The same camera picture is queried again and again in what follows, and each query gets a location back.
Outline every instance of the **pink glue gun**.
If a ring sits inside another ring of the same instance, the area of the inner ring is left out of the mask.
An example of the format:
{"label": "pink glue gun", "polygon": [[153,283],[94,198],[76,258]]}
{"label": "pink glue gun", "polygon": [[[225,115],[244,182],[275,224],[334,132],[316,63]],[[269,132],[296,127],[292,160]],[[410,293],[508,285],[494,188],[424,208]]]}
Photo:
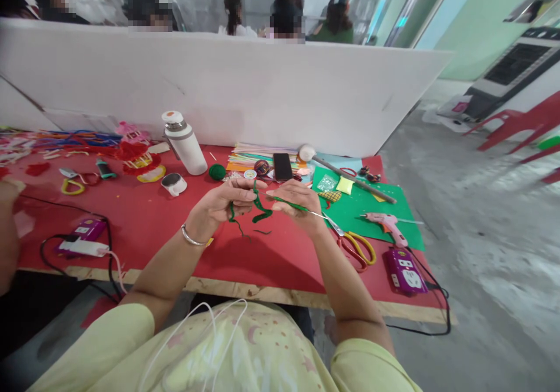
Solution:
{"label": "pink glue gun", "polygon": [[383,233],[391,233],[395,245],[398,249],[404,249],[408,246],[408,241],[405,239],[401,231],[397,227],[398,219],[392,214],[382,213],[366,213],[360,214],[360,217],[365,217],[371,222],[378,223],[383,227]]}

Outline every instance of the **small white cup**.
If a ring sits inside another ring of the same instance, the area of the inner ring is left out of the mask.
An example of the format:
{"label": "small white cup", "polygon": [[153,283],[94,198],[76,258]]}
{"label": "small white cup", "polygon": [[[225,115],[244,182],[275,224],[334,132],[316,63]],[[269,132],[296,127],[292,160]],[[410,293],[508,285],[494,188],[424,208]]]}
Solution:
{"label": "small white cup", "polygon": [[187,181],[178,173],[170,173],[162,179],[162,187],[169,191],[172,196],[178,197],[180,193],[187,189]]}

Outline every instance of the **power cord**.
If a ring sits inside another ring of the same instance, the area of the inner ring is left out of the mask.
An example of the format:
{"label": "power cord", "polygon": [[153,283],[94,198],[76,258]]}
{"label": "power cord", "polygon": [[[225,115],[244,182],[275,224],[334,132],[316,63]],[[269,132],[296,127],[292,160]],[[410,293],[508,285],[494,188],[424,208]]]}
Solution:
{"label": "power cord", "polygon": [[423,263],[420,262],[420,260],[414,254],[413,250],[410,249],[408,246],[407,246],[407,250],[414,257],[414,260],[422,267],[422,269],[430,276],[430,278],[434,282],[435,286],[432,283],[426,283],[426,285],[428,285],[428,288],[430,290],[440,290],[442,295],[443,295],[443,298],[445,300],[445,307],[446,307],[446,329],[445,329],[444,332],[437,332],[437,333],[432,334],[432,333],[429,333],[429,332],[418,331],[418,330],[415,330],[415,329],[400,327],[400,326],[396,326],[396,325],[387,325],[387,326],[390,327],[390,328],[400,329],[402,331],[407,331],[407,332],[412,332],[412,333],[415,333],[415,334],[425,335],[427,337],[442,337],[444,335],[449,335],[451,333],[451,317],[450,317],[451,309],[449,307],[449,301],[447,300],[447,298],[449,297],[449,292],[445,288],[443,288],[439,285],[438,280],[436,280],[435,277],[432,275],[432,273],[430,271],[428,271],[428,269],[424,266]]}
{"label": "power cord", "polygon": [[[59,272],[60,274],[62,274],[63,276],[66,277],[70,277],[73,278],[72,276],[68,275],[64,270],[56,267],[55,265],[53,265],[52,263],[50,263],[47,260],[47,257],[45,256],[45,244],[51,240],[51,239],[63,239],[63,240],[67,240],[69,242],[71,242],[72,240],[76,240],[77,236],[73,236],[73,235],[68,235],[68,234],[55,234],[54,236],[48,237],[45,240],[43,240],[43,242],[41,242],[41,246],[39,247],[39,255],[41,256],[41,261],[43,261],[43,263],[48,266],[49,268],[54,269],[55,271]],[[116,305],[118,305],[118,301],[115,300],[115,298],[113,296],[111,296],[109,293],[107,293],[104,289],[102,289],[100,286],[95,285],[91,280],[89,280],[89,287],[93,287],[95,288],[95,290],[99,290],[101,293],[103,293],[104,295],[106,295],[113,303],[115,303]]]}
{"label": "power cord", "polygon": [[[92,215],[95,215],[95,216],[100,217],[101,220],[102,220],[103,222],[105,222],[105,224],[106,224],[106,226],[107,226],[107,238],[108,238],[108,241],[107,241],[107,242],[108,242],[109,250],[110,250],[110,251],[113,250],[113,237],[112,237],[112,235],[111,235],[111,225],[110,225],[110,222],[109,222],[109,218],[106,217],[106,216],[104,216],[103,214],[95,213],[95,212],[93,212],[93,211],[89,211],[89,210],[87,210],[87,209],[80,208],[80,207],[75,206],[75,205],[59,204],[58,202],[52,202],[52,201],[47,201],[46,199],[44,200],[44,199],[41,199],[41,198],[30,197],[29,195],[20,194],[19,196],[20,196],[20,197],[23,197],[23,198],[29,198],[29,199],[35,200],[35,201],[45,202],[46,204],[58,205],[59,207],[67,207],[67,208],[77,209],[77,210],[82,211],[82,212],[84,212],[84,213],[88,213],[88,214],[92,214]],[[58,272],[61,273],[62,275],[65,275],[65,276],[67,276],[67,277],[70,277],[66,272],[64,272],[64,271],[61,270],[60,268],[57,268],[57,267],[55,267],[54,265],[52,265],[50,262],[48,262],[47,259],[46,259],[46,257],[45,257],[45,255],[44,255],[44,250],[43,250],[43,249],[44,249],[44,245],[45,245],[45,243],[47,242],[47,240],[50,240],[50,239],[53,239],[53,238],[56,238],[56,237],[60,237],[61,239],[66,239],[66,237],[68,237],[68,236],[71,236],[71,235],[59,234],[59,235],[51,236],[51,237],[49,237],[48,239],[45,239],[45,240],[41,243],[41,247],[40,247],[39,253],[41,254],[41,259],[42,259],[43,263],[44,263],[46,266],[48,266],[49,268],[54,269],[55,271],[58,271]],[[122,298],[123,298],[122,296],[123,296],[123,295],[122,295],[121,291],[119,290],[119,288],[118,288],[118,286],[117,286],[117,283],[115,282],[115,280],[114,280],[114,278],[113,278],[113,261],[114,261],[114,258],[113,258],[112,255],[110,255],[110,256],[109,256],[109,265],[108,265],[108,268],[109,268],[109,269],[108,269],[109,281],[111,282],[111,284],[112,284],[112,286],[113,286],[113,288],[114,288],[114,290],[115,290],[115,293],[117,294],[118,301],[116,301],[112,296],[110,296],[110,295],[109,295],[105,290],[103,290],[101,287],[98,287],[98,286],[95,285],[95,284],[90,284],[90,285],[91,285],[92,287],[96,288],[97,290],[102,291],[105,295],[111,297],[111,299],[112,299],[113,301],[115,301],[116,303],[118,303],[118,302],[120,302],[120,301],[122,300]]]}

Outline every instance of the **silver bracelet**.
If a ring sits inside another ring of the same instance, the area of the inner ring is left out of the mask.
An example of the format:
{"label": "silver bracelet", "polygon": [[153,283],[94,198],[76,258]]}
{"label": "silver bracelet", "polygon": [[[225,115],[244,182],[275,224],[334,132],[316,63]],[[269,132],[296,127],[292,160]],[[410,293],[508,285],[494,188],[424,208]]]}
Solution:
{"label": "silver bracelet", "polygon": [[190,244],[193,244],[194,246],[204,246],[206,245],[206,242],[197,242],[196,240],[191,239],[188,234],[187,231],[185,230],[185,225],[181,226],[181,231],[183,232],[183,237],[187,240],[187,242],[189,242]]}

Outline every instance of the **red tabletop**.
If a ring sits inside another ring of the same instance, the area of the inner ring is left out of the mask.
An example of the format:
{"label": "red tabletop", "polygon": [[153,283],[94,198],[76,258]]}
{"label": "red tabletop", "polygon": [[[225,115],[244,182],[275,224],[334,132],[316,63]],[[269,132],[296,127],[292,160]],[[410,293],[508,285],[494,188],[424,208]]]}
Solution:
{"label": "red tabletop", "polygon": [[[227,165],[231,148],[218,146],[203,147],[209,166],[217,158],[218,163]],[[87,210],[106,215],[113,232],[113,250],[120,258],[124,270],[143,269],[161,246],[180,228],[189,210],[211,188],[220,182],[213,181],[208,173],[201,176],[187,174],[183,164],[171,152],[162,154],[162,164],[167,172],[178,172],[188,183],[188,188],[178,197],[171,197],[159,184],[140,183],[133,176],[125,176],[122,165],[116,160],[108,160],[111,169],[119,174],[117,179],[102,181],[94,187],[87,187],[83,194],[67,196],[60,192],[64,177],[59,167],[69,167],[77,172],[96,172],[95,156],[73,155],[50,160],[51,168],[40,176],[25,174],[25,168],[32,163],[44,161],[39,155],[32,155],[9,167],[14,178],[27,184],[23,192],[36,198],[61,204],[76,205]],[[368,157],[363,160],[373,174],[383,173],[381,157]],[[271,206],[262,196],[266,208]],[[34,230],[22,239],[22,253],[19,267],[44,270],[47,267],[39,257],[39,245],[49,236],[71,233],[87,214],[20,198],[16,212],[25,213],[36,219]],[[254,209],[249,215],[236,217],[245,234],[241,237],[235,223],[224,223],[215,233],[214,242],[206,249],[194,275],[196,277],[242,282],[261,286],[294,289],[306,292],[325,293],[319,264],[309,238],[298,229],[289,217],[274,213],[270,218],[256,224],[251,220],[260,211]],[[254,232],[272,231],[269,235]],[[98,242],[106,242],[103,233]],[[79,257],[67,259],[58,256],[53,248],[60,243],[52,240],[45,252],[48,259],[60,268],[80,266],[88,268],[107,268],[107,258]],[[372,297],[379,301],[405,303],[409,305],[443,308],[441,294],[431,292],[425,295],[406,297],[394,293],[383,264],[382,254],[390,247],[384,241],[370,239],[377,253],[377,263],[361,274],[361,278]],[[427,265],[424,254],[415,250],[416,256]]]}

